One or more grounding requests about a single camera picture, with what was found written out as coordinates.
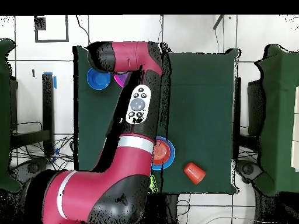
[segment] orange cup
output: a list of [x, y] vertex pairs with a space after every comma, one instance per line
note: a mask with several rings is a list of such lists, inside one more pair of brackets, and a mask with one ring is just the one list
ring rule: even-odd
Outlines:
[[196, 166], [193, 162], [187, 164], [187, 166], [184, 168], [184, 173], [187, 174], [187, 176], [195, 185], [201, 182], [206, 175], [206, 172]]

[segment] black frame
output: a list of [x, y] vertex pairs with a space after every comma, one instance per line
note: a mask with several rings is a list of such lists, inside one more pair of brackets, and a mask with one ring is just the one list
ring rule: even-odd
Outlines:
[[[54, 108], [53, 108], [53, 77], [50, 74], [42, 75], [43, 81], [43, 130], [27, 133], [15, 133], [11, 136], [11, 149], [17, 149], [26, 145], [44, 142], [45, 156], [54, 154]], [[12, 120], [17, 123], [16, 90], [18, 82], [15, 80], [11, 86]]]
[[68, 38], [68, 16], [65, 16], [65, 40], [39, 40], [39, 30], [46, 29], [46, 18], [42, 17], [44, 20], [44, 27], [39, 27], [39, 18], [34, 16], [34, 31], [35, 31], [35, 42], [36, 43], [53, 43], [53, 42], [69, 42]]

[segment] green table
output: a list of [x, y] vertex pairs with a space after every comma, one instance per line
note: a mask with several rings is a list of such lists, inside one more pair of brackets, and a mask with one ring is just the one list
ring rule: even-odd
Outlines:
[[11, 70], [6, 61], [8, 53], [15, 48], [8, 39], [0, 39], [0, 189], [16, 193], [22, 185], [13, 179], [9, 172], [11, 149]]
[[270, 45], [267, 56], [256, 64], [261, 68], [266, 118], [260, 134], [260, 163], [265, 172], [255, 184], [268, 196], [282, 191], [299, 193], [299, 173], [291, 167], [299, 53], [285, 52], [277, 45]]
[[[121, 88], [114, 81], [103, 91], [86, 82], [90, 69], [86, 50], [79, 56], [79, 169], [91, 170], [98, 161], [105, 133]], [[176, 156], [163, 171], [164, 193], [236, 193], [231, 185], [234, 61], [228, 54], [170, 54], [172, 65], [168, 138]], [[159, 126], [158, 135], [166, 130]], [[206, 171], [194, 185], [183, 168], [194, 162]], [[154, 171], [158, 186], [161, 172]]]

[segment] blue plate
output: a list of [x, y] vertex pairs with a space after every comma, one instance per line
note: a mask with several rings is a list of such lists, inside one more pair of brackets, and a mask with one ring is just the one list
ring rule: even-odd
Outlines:
[[103, 90], [108, 87], [111, 75], [109, 72], [101, 73], [91, 68], [87, 73], [88, 85], [95, 90]]
[[[170, 140], [166, 140], [165, 138], [158, 136], [156, 137], [156, 140], [160, 140], [160, 141], [164, 141], [165, 143], [168, 144], [170, 150], [171, 150], [171, 155], [169, 157], [169, 159], [163, 164], [163, 170], [166, 169], [167, 167], [169, 167], [173, 160], [175, 159], [175, 147], [172, 145]], [[161, 165], [154, 165], [152, 164], [152, 170], [162, 170], [162, 164]]]

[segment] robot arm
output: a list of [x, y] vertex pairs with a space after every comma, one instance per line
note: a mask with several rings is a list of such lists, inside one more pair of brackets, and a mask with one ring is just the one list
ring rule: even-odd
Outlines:
[[[150, 184], [162, 76], [153, 42], [97, 42], [87, 47], [97, 70], [131, 71], [114, 111], [100, 159], [92, 171], [44, 176], [43, 224], [135, 224]], [[37, 195], [29, 186], [31, 195]]]

